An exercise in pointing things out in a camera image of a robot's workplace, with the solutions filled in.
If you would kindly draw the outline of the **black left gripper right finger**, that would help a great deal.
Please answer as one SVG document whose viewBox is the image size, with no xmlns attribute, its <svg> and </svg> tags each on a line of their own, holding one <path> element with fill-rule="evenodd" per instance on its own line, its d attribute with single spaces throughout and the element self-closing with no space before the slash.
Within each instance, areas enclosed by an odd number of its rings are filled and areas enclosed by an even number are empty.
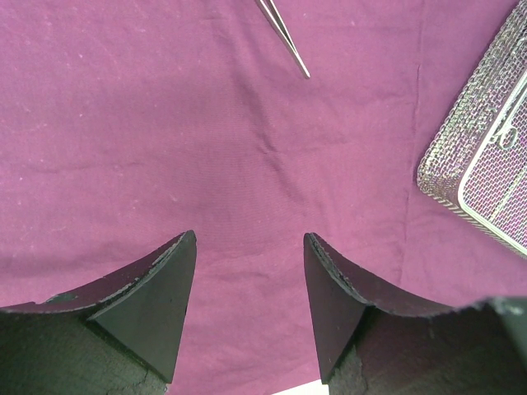
<svg viewBox="0 0 527 395">
<path fill-rule="evenodd" d="M 347 260 L 314 233 L 304 237 L 304 269 L 330 393 L 525 393 L 525 298 L 438 304 Z"/>
</svg>

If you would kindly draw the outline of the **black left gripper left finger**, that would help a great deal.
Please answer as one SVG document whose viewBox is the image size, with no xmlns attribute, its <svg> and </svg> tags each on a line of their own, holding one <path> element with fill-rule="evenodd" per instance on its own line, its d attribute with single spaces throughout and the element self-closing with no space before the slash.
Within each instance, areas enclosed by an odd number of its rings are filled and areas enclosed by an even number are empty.
<svg viewBox="0 0 527 395">
<path fill-rule="evenodd" d="M 163 394 L 197 258 L 188 230 L 147 256 L 37 304 L 1 310 L 4 394 Z"/>
</svg>

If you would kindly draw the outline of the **purple cloth wrap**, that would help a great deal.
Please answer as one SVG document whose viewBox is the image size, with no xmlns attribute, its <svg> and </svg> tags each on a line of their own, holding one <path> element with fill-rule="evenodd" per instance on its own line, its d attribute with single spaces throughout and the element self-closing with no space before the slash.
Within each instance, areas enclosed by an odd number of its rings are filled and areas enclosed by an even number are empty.
<svg viewBox="0 0 527 395">
<path fill-rule="evenodd" d="M 415 170 L 512 1 L 1 4 L 1 302 L 41 303 L 186 230 L 173 394 L 318 378 L 302 239 L 448 305 L 524 295 L 526 262 Z"/>
</svg>

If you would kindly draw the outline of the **wire mesh instrument tray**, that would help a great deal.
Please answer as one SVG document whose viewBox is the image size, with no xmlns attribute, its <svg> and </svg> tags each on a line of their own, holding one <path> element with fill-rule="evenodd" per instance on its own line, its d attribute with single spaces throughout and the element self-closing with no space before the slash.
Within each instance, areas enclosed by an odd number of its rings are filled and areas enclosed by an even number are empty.
<svg viewBox="0 0 527 395">
<path fill-rule="evenodd" d="M 508 126 L 509 151 L 491 144 Z M 488 46 L 417 168 L 419 189 L 520 256 L 526 255 L 526 3 Z"/>
</svg>

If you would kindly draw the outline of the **steel surgical scissors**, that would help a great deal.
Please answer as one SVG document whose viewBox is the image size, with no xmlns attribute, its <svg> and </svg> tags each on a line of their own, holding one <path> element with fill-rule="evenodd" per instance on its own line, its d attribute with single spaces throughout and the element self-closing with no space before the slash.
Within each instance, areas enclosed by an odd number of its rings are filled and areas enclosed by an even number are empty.
<svg viewBox="0 0 527 395">
<path fill-rule="evenodd" d="M 503 151 L 509 151 L 514 147 L 519 138 L 518 129 L 514 126 L 508 126 L 496 131 L 492 139 L 490 140 L 491 144 L 496 145 L 499 149 Z"/>
</svg>

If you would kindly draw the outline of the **steel tweezers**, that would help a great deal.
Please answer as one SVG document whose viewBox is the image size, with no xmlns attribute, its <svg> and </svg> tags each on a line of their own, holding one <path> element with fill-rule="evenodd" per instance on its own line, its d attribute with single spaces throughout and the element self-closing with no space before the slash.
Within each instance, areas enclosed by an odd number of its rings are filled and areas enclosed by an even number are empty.
<svg viewBox="0 0 527 395">
<path fill-rule="evenodd" d="M 287 29 L 281 13 L 273 0 L 256 0 L 260 11 L 267 19 L 269 25 L 274 29 L 277 36 L 283 42 L 290 55 L 293 57 L 296 65 L 299 67 L 301 74 L 305 79 L 310 79 L 310 72 L 296 49 L 294 41 Z"/>
</svg>

